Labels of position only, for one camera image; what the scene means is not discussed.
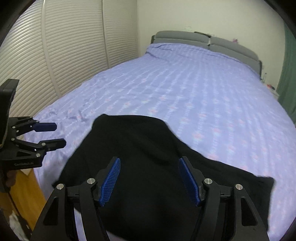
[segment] bedsheet pattern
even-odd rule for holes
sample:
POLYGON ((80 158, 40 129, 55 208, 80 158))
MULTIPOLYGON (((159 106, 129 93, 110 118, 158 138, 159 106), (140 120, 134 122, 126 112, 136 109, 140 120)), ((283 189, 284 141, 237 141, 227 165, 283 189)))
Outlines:
POLYGON ((35 169, 46 198, 67 159, 103 113, 160 118, 207 158, 273 177, 271 241, 279 241, 294 220, 296 129, 247 65, 196 46, 151 44, 144 56, 101 72, 66 94, 34 117, 57 123, 57 130, 25 136, 31 142, 67 141, 35 169))

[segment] human hand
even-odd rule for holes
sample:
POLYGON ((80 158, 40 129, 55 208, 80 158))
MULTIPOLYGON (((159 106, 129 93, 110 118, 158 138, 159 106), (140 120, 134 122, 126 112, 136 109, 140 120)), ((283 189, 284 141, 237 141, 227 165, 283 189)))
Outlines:
POLYGON ((6 183, 5 185, 7 187, 12 187, 14 184, 15 184, 15 178, 16 178, 16 175, 17 175, 17 171, 16 170, 12 170, 12 171, 8 171, 6 176, 7 176, 7 180, 6 180, 6 183))

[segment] bedside table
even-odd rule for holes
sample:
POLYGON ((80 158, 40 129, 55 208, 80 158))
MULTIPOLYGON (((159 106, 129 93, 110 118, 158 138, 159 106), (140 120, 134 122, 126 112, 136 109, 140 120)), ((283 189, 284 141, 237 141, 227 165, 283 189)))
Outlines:
POLYGON ((269 89, 269 91, 274 95, 274 98, 276 99, 276 100, 278 100, 278 98, 279 98, 279 94, 276 92, 276 90, 274 90, 273 88, 271 88, 271 87, 269 87, 267 84, 264 84, 268 89, 269 89))

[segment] blue gripper pad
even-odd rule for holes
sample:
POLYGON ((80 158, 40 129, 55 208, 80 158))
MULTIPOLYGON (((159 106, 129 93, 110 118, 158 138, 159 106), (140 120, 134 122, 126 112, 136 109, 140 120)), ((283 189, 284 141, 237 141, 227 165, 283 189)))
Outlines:
POLYGON ((55 131, 57 129, 56 123, 35 123, 33 130, 36 132, 55 131))
POLYGON ((101 187, 101 198, 99 200, 101 207, 103 207, 111 197, 113 188, 115 186, 118 175, 120 173, 120 168, 121 168, 121 162, 120 162, 120 159, 117 158, 101 187))
POLYGON ((197 207, 200 203, 199 195, 198 195, 198 186, 194 181, 194 178, 189 171, 185 161, 183 158, 179 159, 179 173, 182 177, 183 183, 185 188, 189 194, 190 200, 195 204, 197 207))

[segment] gray headboard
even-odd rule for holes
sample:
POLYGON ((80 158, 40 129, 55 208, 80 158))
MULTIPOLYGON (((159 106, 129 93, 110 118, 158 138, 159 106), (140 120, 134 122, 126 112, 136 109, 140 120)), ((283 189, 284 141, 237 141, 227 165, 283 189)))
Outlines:
POLYGON ((184 31, 160 31, 154 35, 153 43, 189 44, 208 49, 209 37, 199 33, 184 31))
POLYGON ((262 62, 257 54, 246 47, 231 41, 211 37, 203 33, 185 31, 160 31, 152 36, 151 43, 182 43, 209 49, 214 52, 226 54, 250 66, 261 76, 262 62))
POLYGON ((211 37, 209 50, 236 58, 261 75, 262 63, 259 60, 258 55, 244 46, 225 39, 211 37))

